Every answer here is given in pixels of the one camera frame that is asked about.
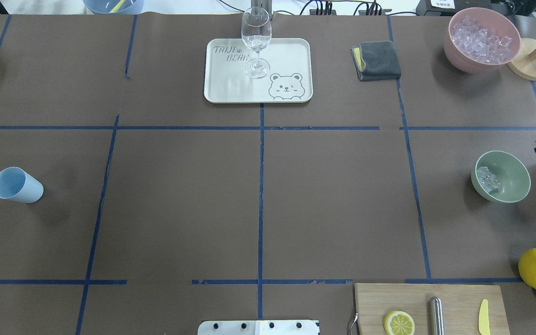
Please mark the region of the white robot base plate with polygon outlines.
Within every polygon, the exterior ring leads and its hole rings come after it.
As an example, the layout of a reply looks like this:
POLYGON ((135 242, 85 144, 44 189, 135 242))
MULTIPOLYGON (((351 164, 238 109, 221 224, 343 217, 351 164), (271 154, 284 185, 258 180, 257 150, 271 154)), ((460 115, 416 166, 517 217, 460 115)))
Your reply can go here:
POLYGON ((321 329, 314 320, 235 320, 206 321, 198 335, 319 335, 321 329))

